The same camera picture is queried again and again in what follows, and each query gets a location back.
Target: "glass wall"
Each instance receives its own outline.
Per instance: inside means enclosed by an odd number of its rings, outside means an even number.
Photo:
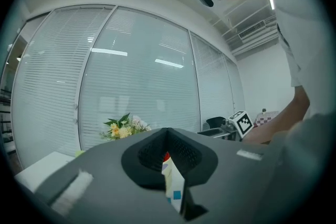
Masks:
[[[4,142],[4,148],[8,154],[10,166],[14,174],[19,173],[22,168],[17,157],[12,133],[12,117],[10,114],[12,87],[14,83],[15,72],[17,70],[18,64],[20,63],[19,61],[21,60],[22,53],[32,38],[35,30],[38,28],[45,17],[46,15],[42,15],[28,21],[22,28],[14,43],[8,45],[7,51],[9,51],[9,54],[0,82],[0,128],[2,140]]]
[[[199,132],[234,114],[232,90],[243,108],[238,69],[227,59],[228,73],[223,53],[163,18],[112,9],[55,10],[29,42],[12,103],[23,168],[105,142],[104,122],[128,113],[152,129]]]
[[[76,88],[92,40],[110,12],[55,11],[27,45],[12,102],[14,138],[23,168],[53,152],[74,156],[80,150],[74,122]]]
[[[192,43],[204,131],[209,129],[207,119],[218,116],[228,118],[234,114],[233,98],[224,54],[196,34],[192,34]]]
[[[239,75],[238,67],[229,58],[225,56],[226,66],[230,77],[233,105],[235,112],[245,110],[245,100],[243,93],[243,86]]]
[[[118,8],[90,54],[79,99],[83,150],[104,142],[103,122],[137,115],[152,129],[200,131],[195,66],[186,29]]]

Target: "gray device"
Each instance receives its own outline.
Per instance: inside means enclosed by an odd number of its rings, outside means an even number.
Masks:
[[[281,221],[307,199],[325,169],[335,143],[334,118],[316,115],[289,134],[274,135],[269,145],[172,128],[144,132],[89,149],[47,178],[35,194],[50,206],[83,170],[93,180],[65,221]],[[161,169],[166,152],[185,179],[180,213],[165,196]]]

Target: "white wall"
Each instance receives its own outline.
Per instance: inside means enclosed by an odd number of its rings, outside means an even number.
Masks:
[[[280,44],[257,48],[237,57],[245,108],[251,119],[265,108],[281,111],[294,96],[285,51]]]
[[[218,30],[177,0],[46,0],[32,11],[31,18],[55,8],[83,4],[121,5],[159,15],[196,33],[236,63],[235,57]]]

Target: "yellow flower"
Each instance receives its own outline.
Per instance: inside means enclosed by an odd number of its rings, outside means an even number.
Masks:
[[[128,128],[126,128],[126,127],[122,127],[122,128],[120,128],[119,131],[120,131],[120,132],[119,132],[119,134],[120,134],[120,138],[125,138],[125,137],[127,137],[127,136],[130,135],[129,130],[128,130]]]
[[[112,130],[112,136],[118,136],[119,135],[119,128],[115,128]]]
[[[117,128],[118,128],[118,126],[117,126],[115,123],[112,123],[112,124],[110,125],[110,127],[111,127],[111,130],[114,130],[114,129],[117,129]]]

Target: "small box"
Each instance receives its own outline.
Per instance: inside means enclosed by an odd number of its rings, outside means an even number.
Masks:
[[[238,111],[228,118],[229,123],[232,123],[241,139],[253,129],[253,124],[246,111]]]

